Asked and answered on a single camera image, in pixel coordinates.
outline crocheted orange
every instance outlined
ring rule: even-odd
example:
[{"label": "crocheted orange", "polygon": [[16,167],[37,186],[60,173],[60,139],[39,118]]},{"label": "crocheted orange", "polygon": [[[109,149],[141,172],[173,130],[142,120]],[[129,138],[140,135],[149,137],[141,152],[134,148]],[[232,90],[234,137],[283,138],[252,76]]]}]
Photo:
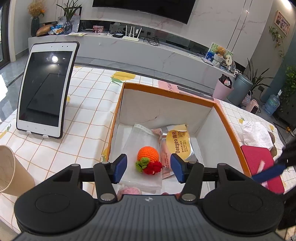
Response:
[{"label": "crocheted orange", "polygon": [[159,161],[157,150],[151,146],[145,146],[139,150],[137,160],[141,161],[142,157],[148,157],[151,162]]}]

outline television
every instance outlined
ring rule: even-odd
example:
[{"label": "television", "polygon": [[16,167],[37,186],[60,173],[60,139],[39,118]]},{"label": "television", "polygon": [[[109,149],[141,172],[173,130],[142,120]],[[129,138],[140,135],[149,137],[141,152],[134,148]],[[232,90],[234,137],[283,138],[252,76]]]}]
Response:
[{"label": "television", "polygon": [[94,0],[93,7],[112,7],[152,13],[188,23],[195,0]]}]

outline gray trash can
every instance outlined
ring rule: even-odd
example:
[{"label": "gray trash can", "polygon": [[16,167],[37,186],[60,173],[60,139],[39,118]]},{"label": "gray trash can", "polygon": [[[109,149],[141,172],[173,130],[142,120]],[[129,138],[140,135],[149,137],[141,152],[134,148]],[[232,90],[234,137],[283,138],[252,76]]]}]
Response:
[{"label": "gray trash can", "polygon": [[239,105],[252,88],[253,83],[248,79],[246,75],[238,74],[232,86],[233,91],[227,96],[227,99],[232,104]]}]

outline tablet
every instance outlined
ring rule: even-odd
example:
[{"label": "tablet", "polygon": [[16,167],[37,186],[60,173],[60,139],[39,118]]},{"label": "tablet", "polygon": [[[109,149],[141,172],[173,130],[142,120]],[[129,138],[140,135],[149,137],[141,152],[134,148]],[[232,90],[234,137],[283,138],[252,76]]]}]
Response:
[{"label": "tablet", "polygon": [[34,44],[22,78],[17,129],[63,136],[67,94],[78,42]]}]

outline water bottle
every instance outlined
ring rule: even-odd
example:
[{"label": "water bottle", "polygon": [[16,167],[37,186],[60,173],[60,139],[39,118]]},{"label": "water bottle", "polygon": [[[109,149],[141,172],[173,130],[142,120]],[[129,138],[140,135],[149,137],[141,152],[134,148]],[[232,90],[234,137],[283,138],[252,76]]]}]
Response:
[{"label": "water bottle", "polygon": [[279,97],[282,93],[282,90],[279,90],[277,95],[272,94],[264,106],[262,106],[262,109],[266,112],[268,116],[272,116],[272,114],[276,111],[276,109],[279,107]]}]

